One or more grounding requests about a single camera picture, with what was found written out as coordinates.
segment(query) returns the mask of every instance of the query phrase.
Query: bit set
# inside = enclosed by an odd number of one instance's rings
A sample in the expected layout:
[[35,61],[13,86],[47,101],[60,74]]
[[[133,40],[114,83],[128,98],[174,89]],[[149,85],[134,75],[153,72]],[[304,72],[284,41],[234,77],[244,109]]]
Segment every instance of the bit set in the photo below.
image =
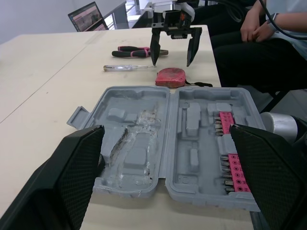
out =
[[234,124],[231,112],[220,112],[218,117],[214,118],[215,132],[218,136],[229,134],[229,128]]
[[221,164],[226,192],[250,192],[237,154],[221,156]]

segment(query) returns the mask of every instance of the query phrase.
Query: table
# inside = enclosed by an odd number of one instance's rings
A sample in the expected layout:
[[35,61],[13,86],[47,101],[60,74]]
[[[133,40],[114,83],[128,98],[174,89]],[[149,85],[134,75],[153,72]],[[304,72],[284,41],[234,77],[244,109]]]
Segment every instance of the table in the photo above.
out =
[[[156,72],[167,67],[183,68],[190,82],[220,87],[207,27],[203,30],[189,68],[189,40],[171,40],[162,33],[161,48],[169,56],[160,58],[156,69],[125,73],[105,73],[103,66],[151,65],[150,58],[111,57],[117,46],[148,46],[150,28],[23,35],[1,45],[0,215],[61,139],[75,131],[66,122],[76,107],[90,110],[107,87],[153,85]],[[150,199],[93,194],[82,229],[253,229],[249,212],[182,204],[169,197],[163,184]]]

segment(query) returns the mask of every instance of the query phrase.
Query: person's hand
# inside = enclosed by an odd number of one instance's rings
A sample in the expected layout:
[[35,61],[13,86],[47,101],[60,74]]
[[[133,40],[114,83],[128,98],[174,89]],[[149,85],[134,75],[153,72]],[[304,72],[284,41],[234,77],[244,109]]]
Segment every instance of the person's hand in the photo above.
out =
[[259,13],[251,9],[243,22],[241,27],[241,36],[243,42],[253,41],[253,32],[260,26]]
[[263,42],[272,37],[274,33],[275,31],[272,30],[267,22],[265,22],[261,27],[253,32],[253,38],[256,40],[256,42]]

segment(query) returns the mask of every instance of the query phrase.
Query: pliers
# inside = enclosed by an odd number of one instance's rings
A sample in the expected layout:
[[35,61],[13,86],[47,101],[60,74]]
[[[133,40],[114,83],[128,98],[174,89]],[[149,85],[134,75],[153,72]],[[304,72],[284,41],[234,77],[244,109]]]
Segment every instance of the pliers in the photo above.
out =
[[[151,54],[149,47],[119,46],[118,51],[113,51],[112,56],[117,58],[147,58]],[[160,50],[160,56],[168,55],[168,50]]]

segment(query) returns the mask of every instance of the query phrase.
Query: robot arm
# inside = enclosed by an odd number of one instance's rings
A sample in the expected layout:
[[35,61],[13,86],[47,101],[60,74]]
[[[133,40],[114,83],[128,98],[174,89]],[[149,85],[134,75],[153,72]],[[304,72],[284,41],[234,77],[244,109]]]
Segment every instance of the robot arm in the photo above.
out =
[[153,11],[152,40],[150,44],[153,65],[156,65],[160,54],[160,32],[164,31],[172,39],[186,39],[189,41],[187,66],[190,66],[199,47],[202,28],[191,28],[195,17],[194,9],[188,5],[195,0],[151,0]]

